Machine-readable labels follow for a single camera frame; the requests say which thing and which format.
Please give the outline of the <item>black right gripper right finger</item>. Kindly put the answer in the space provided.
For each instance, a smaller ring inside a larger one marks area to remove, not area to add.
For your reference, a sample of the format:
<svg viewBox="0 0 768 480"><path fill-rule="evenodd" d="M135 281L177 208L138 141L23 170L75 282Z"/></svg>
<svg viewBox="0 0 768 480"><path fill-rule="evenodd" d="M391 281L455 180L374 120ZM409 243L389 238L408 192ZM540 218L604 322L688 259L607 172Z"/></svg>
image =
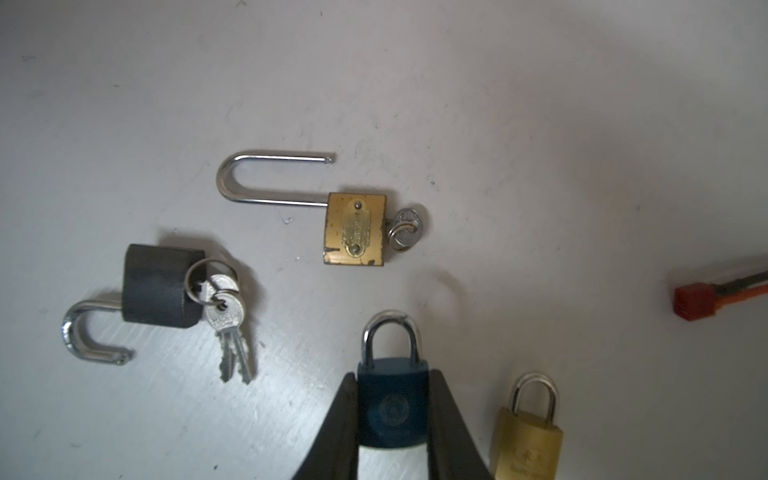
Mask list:
<svg viewBox="0 0 768 480"><path fill-rule="evenodd" d="M492 479L443 373L429 372L428 472L430 479Z"/></svg>

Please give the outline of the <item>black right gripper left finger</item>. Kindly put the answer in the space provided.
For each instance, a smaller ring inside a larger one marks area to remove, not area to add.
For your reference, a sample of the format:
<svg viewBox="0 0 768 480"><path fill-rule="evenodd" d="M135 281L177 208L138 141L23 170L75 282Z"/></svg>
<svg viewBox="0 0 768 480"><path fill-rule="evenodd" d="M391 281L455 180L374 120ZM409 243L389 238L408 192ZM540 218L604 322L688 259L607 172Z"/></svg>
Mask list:
<svg viewBox="0 0 768 480"><path fill-rule="evenodd" d="M358 426L358 384L355 374L349 372L343 377L318 434L293 479L357 479Z"/></svg>

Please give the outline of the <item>blue padlock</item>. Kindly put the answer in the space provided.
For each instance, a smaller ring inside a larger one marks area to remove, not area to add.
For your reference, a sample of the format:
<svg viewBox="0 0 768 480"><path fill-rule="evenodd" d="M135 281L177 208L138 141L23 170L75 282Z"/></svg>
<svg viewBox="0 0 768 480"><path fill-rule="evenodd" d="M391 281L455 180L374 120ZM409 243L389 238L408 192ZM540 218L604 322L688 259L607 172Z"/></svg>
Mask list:
<svg viewBox="0 0 768 480"><path fill-rule="evenodd" d="M409 338L406 357L376 358L377 330L395 324ZM358 435L362 447L404 449L427 441L429 366L421 354L421 336L406 313L385 310L367 323L357 369Z"/></svg>

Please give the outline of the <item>small brass padlock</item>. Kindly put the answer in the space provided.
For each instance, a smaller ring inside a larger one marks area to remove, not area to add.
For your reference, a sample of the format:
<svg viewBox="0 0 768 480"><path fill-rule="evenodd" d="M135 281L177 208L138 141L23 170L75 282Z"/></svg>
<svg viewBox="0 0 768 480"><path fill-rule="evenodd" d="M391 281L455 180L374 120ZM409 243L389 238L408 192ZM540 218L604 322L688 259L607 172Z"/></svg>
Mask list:
<svg viewBox="0 0 768 480"><path fill-rule="evenodd" d="M520 409L524 390L534 384L548 391L545 416ZM509 404L497 414L490 472L495 479L556 478L564 432L556 425L559 391L554 381L539 372L522 375L515 383Z"/></svg>

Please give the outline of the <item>grey padlock keys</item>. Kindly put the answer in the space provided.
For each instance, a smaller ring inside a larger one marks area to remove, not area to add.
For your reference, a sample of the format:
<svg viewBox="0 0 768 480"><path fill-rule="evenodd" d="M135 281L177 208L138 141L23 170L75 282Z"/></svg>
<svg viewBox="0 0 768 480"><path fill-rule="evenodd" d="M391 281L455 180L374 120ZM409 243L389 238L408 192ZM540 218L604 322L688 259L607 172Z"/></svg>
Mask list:
<svg viewBox="0 0 768 480"><path fill-rule="evenodd" d="M241 381L250 384L249 347L241 329L248 309L237 271L222 260L203 258L188 268L183 286L187 298L202 307L203 319L219 339L221 380L226 383L238 372Z"/></svg>

